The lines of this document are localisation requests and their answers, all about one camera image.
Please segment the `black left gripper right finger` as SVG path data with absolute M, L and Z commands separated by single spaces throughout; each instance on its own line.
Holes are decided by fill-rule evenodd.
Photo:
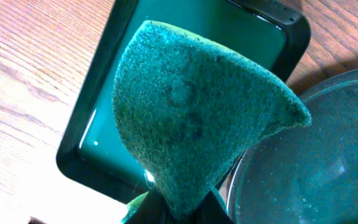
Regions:
M 209 191 L 191 217 L 192 224 L 234 224 L 213 191 Z

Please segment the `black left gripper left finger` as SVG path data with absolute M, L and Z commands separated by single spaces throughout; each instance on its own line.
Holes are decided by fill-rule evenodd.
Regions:
M 164 197 L 152 189 L 127 204 L 124 224 L 172 224 Z

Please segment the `green sponge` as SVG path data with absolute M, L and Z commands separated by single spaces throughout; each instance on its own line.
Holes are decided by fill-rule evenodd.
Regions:
M 177 222 L 253 144 L 307 126 L 277 76 L 200 35 L 144 21 L 116 70 L 112 107 L 124 147 L 149 171 Z

